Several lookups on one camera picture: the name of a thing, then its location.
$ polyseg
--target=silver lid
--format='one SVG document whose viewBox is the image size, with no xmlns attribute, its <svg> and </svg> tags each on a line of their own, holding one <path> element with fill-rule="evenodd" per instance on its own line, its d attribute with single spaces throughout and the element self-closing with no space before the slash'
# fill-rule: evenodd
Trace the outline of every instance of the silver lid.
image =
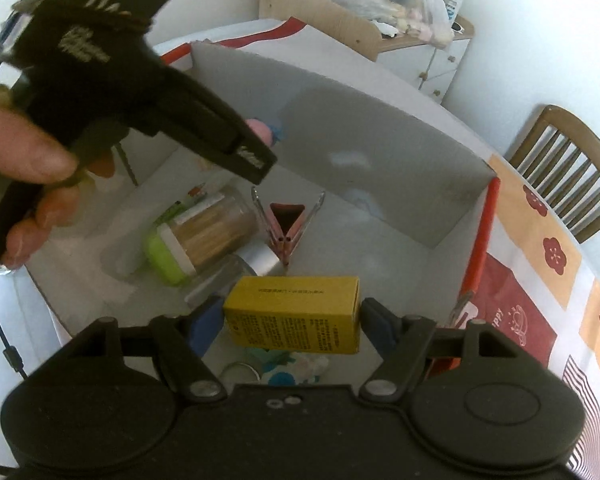
<svg viewBox="0 0 600 480">
<path fill-rule="evenodd" d="M 269 246 L 260 240 L 252 240 L 234 253 L 254 276 L 281 276 L 285 266 Z"/>
</svg>

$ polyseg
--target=red flower print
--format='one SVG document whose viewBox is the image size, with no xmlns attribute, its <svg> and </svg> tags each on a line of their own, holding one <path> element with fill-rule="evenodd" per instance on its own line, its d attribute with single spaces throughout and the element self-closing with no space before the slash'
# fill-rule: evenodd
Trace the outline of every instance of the red flower print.
<svg viewBox="0 0 600 480">
<path fill-rule="evenodd" d="M 542 200 L 540 200 L 538 198 L 538 196 L 533 192 L 533 190 L 531 190 L 528 186 L 522 186 L 522 189 L 525 190 L 526 201 L 529 202 L 529 205 L 533 209 L 535 209 L 536 211 L 538 211 L 538 214 L 540 216 L 546 216 L 546 214 L 547 214 L 547 208 L 542 203 Z"/>
<path fill-rule="evenodd" d="M 564 254 L 560 242 L 557 238 L 545 238 L 542 241 L 544 245 L 544 260 L 557 274 L 564 274 L 564 267 L 567 265 L 567 255 Z"/>
</svg>

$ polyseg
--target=metal ring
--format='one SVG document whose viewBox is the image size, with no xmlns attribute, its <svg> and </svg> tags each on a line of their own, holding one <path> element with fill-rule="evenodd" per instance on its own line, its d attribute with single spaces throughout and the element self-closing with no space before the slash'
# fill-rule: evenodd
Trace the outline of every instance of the metal ring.
<svg viewBox="0 0 600 480">
<path fill-rule="evenodd" d="M 224 375 L 231 370 L 232 368 L 237 368 L 237 367 L 243 367 L 243 368 L 247 368 L 247 370 L 250 370 L 251 373 L 253 373 L 254 377 L 256 378 L 256 381 L 260 382 L 261 376 L 259 371 L 257 371 L 253 366 L 251 366 L 248 363 L 243 363 L 241 361 L 236 361 L 233 363 L 229 363 L 227 366 L 225 366 L 222 371 L 220 372 L 220 375 L 218 376 L 218 378 L 220 379 L 220 381 L 222 382 L 222 384 L 224 384 Z"/>
</svg>

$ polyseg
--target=green lid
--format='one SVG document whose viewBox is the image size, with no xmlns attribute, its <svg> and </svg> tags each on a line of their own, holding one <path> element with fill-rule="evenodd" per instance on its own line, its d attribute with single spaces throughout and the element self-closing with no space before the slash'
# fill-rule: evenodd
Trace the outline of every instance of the green lid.
<svg viewBox="0 0 600 480">
<path fill-rule="evenodd" d="M 187 275 L 182 272 L 176 259 L 156 230 L 152 230 L 145 238 L 144 254 L 152 267 L 170 285 L 180 285 L 186 281 Z"/>
</svg>

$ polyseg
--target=wooden chair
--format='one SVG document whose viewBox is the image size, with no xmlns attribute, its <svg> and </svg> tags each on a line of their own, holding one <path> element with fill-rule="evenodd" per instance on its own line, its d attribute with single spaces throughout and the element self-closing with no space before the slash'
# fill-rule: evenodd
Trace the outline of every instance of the wooden chair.
<svg viewBox="0 0 600 480">
<path fill-rule="evenodd" d="M 567 228 L 571 230 L 576 240 L 582 243 L 600 231 L 600 210 L 596 211 L 594 215 L 590 214 L 600 204 L 600 188 L 587 196 L 600 179 L 600 139 L 596 134 L 572 113 L 558 106 L 548 105 L 509 163 L 520 170 L 520 166 L 536 147 L 549 126 L 556 128 L 556 131 L 531 160 L 522 176 L 544 199 L 547 199 L 558 184 L 565 179 L 580 155 L 584 154 L 586 160 L 560 184 L 548 201 L 549 206 L 566 222 Z M 559 139 L 557 149 L 550 153 Z M 567 156 L 557 170 L 553 171 L 572 145 L 575 148 L 574 151 Z M 585 180 L 584 176 L 591 166 L 595 168 L 595 172 Z M 543 186 L 542 183 L 548 176 L 550 178 Z M 582 183 L 576 188 L 576 184 L 579 182 Z"/>
</svg>

